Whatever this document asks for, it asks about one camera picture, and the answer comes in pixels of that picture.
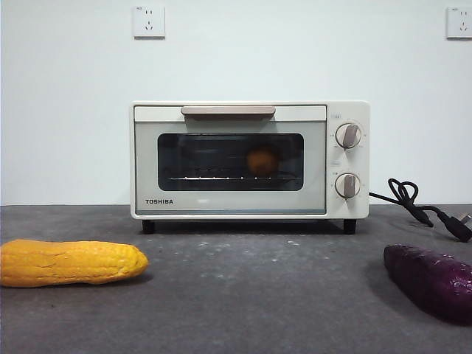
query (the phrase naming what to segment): concrete surface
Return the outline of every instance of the concrete surface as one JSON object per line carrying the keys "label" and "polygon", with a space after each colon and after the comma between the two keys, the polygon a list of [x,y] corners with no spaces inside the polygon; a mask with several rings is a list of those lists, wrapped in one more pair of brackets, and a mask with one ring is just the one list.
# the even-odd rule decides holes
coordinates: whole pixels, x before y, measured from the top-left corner
{"label": "concrete surface", "polygon": [[[442,206],[452,214],[472,206]],[[371,206],[356,235],[329,223],[163,223],[127,206],[7,206],[2,243],[132,243],[147,271],[108,285],[1,289],[2,353],[470,353],[472,328],[419,310],[388,278],[384,246],[472,262],[443,225]]]}

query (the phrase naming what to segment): toaster oven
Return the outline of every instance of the toaster oven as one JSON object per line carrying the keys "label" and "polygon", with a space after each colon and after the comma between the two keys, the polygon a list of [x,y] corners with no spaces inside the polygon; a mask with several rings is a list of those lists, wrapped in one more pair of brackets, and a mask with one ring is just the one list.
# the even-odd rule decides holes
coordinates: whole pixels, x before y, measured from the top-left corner
{"label": "toaster oven", "polygon": [[131,215],[154,221],[344,219],[369,213],[369,105],[134,102]]}

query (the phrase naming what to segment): black power cord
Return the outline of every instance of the black power cord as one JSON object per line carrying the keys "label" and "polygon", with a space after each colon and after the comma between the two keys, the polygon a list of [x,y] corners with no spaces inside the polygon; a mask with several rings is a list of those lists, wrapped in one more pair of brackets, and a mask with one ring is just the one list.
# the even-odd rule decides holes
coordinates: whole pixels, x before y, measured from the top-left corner
{"label": "black power cord", "polygon": [[[413,188],[413,195],[410,197],[406,186]],[[432,205],[425,206],[416,206],[414,205],[414,200],[418,196],[418,186],[410,181],[399,182],[394,178],[389,179],[389,187],[392,193],[397,198],[386,197],[377,193],[369,193],[370,196],[382,199],[384,201],[389,201],[390,203],[395,203],[401,205],[406,210],[414,216],[416,220],[429,227],[433,227],[433,223],[429,220],[428,215],[425,213],[426,210],[435,212],[437,217],[444,223],[447,230],[451,232],[455,237],[457,237],[461,242],[468,242],[472,238],[472,230],[467,227],[468,221],[472,219],[470,215],[464,215],[461,220],[447,216],[442,210],[436,208]]]}

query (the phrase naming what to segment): oven window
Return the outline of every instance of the oven window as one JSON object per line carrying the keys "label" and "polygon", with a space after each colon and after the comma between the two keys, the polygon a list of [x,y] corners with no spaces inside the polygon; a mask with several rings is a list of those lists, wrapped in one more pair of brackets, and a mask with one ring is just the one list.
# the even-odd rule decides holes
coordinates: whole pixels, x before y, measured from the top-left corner
{"label": "oven window", "polygon": [[300,190],[303,137],[280,134],[159,136],[161,190]]}

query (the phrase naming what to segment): timer knob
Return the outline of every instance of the timer knob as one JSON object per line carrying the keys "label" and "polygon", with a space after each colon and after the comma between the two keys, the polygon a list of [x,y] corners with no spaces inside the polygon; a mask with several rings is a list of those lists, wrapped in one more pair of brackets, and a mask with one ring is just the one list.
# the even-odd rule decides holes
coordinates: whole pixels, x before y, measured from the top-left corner
{"label": "timer knob", "polygon": [[336,179],[336,192],[346,199],[352,198],[361,189],[361,181],[352,173],[344,173]]}
{"label": "timer knob", "polygon": [[361,129],[356,124],[343,124],[336,131],[336,141],[344,149],[354,148],[361,141]]}

